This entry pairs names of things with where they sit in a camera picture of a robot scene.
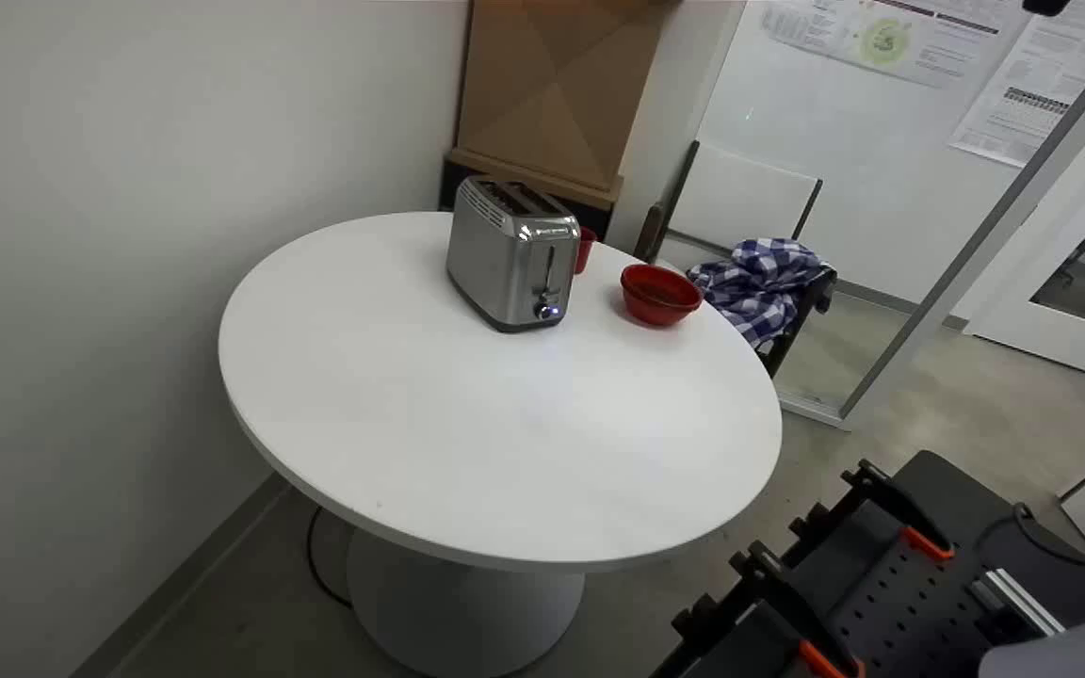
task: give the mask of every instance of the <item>toaster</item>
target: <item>toaster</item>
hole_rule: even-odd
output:
[[[457,191],[446,272],[495,328],[550,328],[564,321],[578,248],[579,225],[550,194],[469,178]]]

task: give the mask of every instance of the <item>cable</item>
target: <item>cable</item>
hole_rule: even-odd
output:
[[[304,562],[309,562],[309,574],[314,574],[317,587],[319,587],[333,603],[354,609],[354,603],[351,603],[346,594],[333,590],[333,587],[323,585],[319,567],[317,567],[317,518],[319,518],[319,503],[317,503],[317,513],[314,513],[314,518],[309,518],[309,531],[304,531]]]
[[[989,526],[981,531],[981,540],[971,540],[971,550],[981,554],[984,541],[989,541],[1000,526],[1012,522],[1012,526],[1024,536],[1024,541],[1034,541],[1041,554],[1058,556],[1058,562],[1070,562],[1075,567],[1085,567],[1085,556],[1075,556],[1075,554],[1061,554],[1061,550],[1041,541],[1041,536],[1027,531],[1027,518],[1034,518],[1027,503],[1016,503],[1010,516],[989,522]]]

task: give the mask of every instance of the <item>baseboard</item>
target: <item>baseboard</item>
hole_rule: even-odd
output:
[[[228,522],[218,522],[179,567],[150,590],[120,629],[115,629],[77,670],[73,678],[115,673],[205,580],[206,574],[233,554],[233,546],[274,507],[285,493],[280,476],[265,478]]]

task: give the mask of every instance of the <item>blue plaid towel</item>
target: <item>blue plaid towel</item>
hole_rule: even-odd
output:
[[[739,334],[765,350],[798,316],[798,294],[829,275],[808,245],[788,237],[755,237],[730,248],[730,259],[690,266],[690,282],[729,316]]]

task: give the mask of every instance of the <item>paper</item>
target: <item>paper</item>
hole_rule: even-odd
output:
[[[765,30],[794,49],[930,86],[968,81],[1016,26],[1010,0],[770,0]]]
[[[1024,166],[1085,90],[1085,0],[1056,19],[1034,19],[984,94],[965,113],[952,147]]]

